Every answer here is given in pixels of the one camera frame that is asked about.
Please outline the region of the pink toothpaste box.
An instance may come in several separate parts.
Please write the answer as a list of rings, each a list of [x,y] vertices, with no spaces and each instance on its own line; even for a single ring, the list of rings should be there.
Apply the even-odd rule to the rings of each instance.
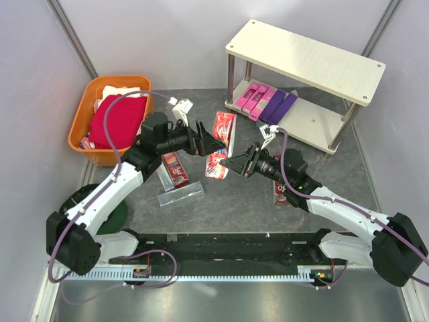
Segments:
[[[243,112],[249,115],[269,89],[270,87],[265,85],[261,85],[255,89],[252,93],[252,96],[250,96],[249,100],[246,102],[246,104],[244,104]]]
[[[235,106],[239,108],[239,110],[242,110],[244,105],[250,100],[251,96],[254,94],[254,92],[261,86],[260,83],[253,82],[251,83],[247,89],[243,92],[243,94],[238,98],[237,102],[235,103]]]
[[[262,111],[265,109],[266,105],[269,103],[273,95],[275,94],[275,90],[269,88],[262,98],[259,100],[258,104],[252,109],[249,118],[253,121],[257,121]]]

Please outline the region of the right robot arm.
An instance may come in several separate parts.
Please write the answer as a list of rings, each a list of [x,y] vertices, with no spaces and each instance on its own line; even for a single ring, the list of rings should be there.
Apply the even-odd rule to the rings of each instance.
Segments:
[[[315,264],[331,258],[370,266],[390,284],[403,287],[428,263],[428,249],[409,217],[370,211],[336,195],[307,174],[308,165],[298,150],[286,148],[276,158],[255,143],[220,163],[241,176],[260,174],[283,184],[290,205],[349,231],[344,235],[319,229],[306,252]]]

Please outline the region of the holographic purple toothpaste box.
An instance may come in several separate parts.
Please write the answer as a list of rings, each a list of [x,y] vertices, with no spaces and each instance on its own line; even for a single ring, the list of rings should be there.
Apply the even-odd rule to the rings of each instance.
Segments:
[[[255,122],[257,127],[260,127],[264,124],[269,125],[277,125],[280,121],[275,119],[275,112],[278,107],[281,105],[284,97],[286,96],[286,92],[278,89],[271,97],[271,99],[267,102],[266,106],[259,114],[257,121]]]

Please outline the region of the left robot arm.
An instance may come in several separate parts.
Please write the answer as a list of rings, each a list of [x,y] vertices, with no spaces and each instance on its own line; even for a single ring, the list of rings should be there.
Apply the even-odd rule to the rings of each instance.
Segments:
[[[141,127],[113,172],[95,190],[64,214],[55,211],[46,220],[46,252],[71,272],[85,275],[101,260],[121,256],[133,264],[142,263],[147,256],[144,244],[127,231],[97,237],[101,225],[160,167],[163,155],[183,150],[206,156],[225,148],[201,121],[192,129],[181,120],[172,123],[166,114],[153,112]]]

